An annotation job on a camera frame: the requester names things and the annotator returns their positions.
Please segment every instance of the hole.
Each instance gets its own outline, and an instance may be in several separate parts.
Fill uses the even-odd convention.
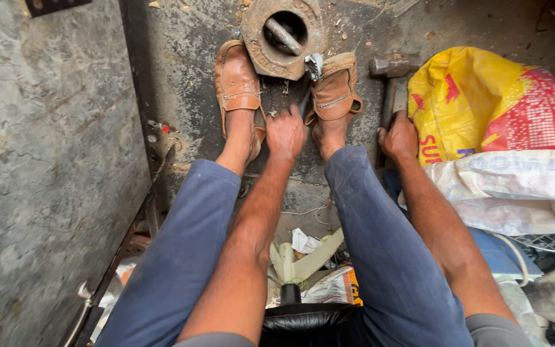
[[[272,15],[275,19],[289,34],[292,35],[301,46],[304,46],[308,41],[308,30],[305,27],[304,21],[299,18],[296,14],[289,11],[280,11]],[[295,54],[286,47],[277,37],[273,35],[266,27],[263,27],[263,34],[265,39],[269,43],[269,49],[273,51],[278,56],[283,58],[288,58],[295,56]]]

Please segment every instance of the brown leather loafer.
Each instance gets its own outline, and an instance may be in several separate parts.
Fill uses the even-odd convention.
[[[222,114],[222,135],[227,137],[226,112],[237,109],[257,110],[261,117],[254,117],[264,125],[265,112],[260,106],[260,80],[241,40],[231,40],[220,48],[215,60],[215,90]],[[251,141],[248,162],[260,152],[266,129],[255,121],[255,138]]]
[[[305,117],[305,125],[322,120],[335,120],[346,116],[347,122],[359,113],[363,103],[355,91],[357,59],[355,53],[346,52],[322,63],[322,73],[312,84],[314,109]]]

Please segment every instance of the hand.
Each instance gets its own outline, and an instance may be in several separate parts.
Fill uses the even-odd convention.
[[[378,144],[382,151],[396,163],[403,159],[417,158],[419,143],[417,129],[406,116],[406,111],[397,112],[391,130],[378,128]]]
[[[275,117],[268,117],[266,123],[271,157],[284,158],[294,163],[310,131],[304,126],[297,105],[290,105],[290,113],[282,109]]]

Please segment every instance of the yellow plastic bag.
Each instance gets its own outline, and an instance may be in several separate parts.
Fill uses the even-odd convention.
[[[555,78],[474,47],[436,54],[408,83],[421,165],[483,151],[555,149]]]

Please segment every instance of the trousers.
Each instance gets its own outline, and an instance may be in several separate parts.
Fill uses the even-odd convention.
[[[360,322],[372,345],[473,346],[461,302],[382,188],[365,148],[336,151],[325,176],[359,282]],[[191,165],[97,347],[175,343],[220,256],[240,184],[235,173],[214,162]]]

